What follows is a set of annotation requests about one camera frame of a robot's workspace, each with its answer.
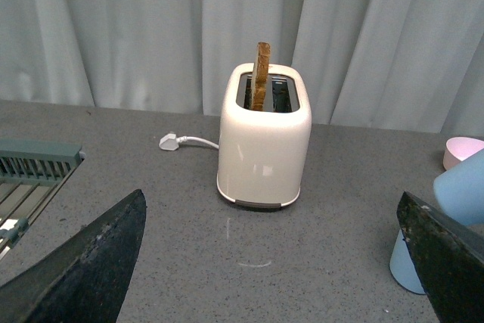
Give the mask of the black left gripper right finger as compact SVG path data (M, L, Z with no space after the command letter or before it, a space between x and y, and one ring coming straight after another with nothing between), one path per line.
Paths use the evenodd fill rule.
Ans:
M483 321L483 236L404 192L396 215L440 322Z

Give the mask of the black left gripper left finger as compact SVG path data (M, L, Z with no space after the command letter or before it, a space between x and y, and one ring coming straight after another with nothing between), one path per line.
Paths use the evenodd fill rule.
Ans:
M3 322L115 322L147 215L137 189L1 287Z

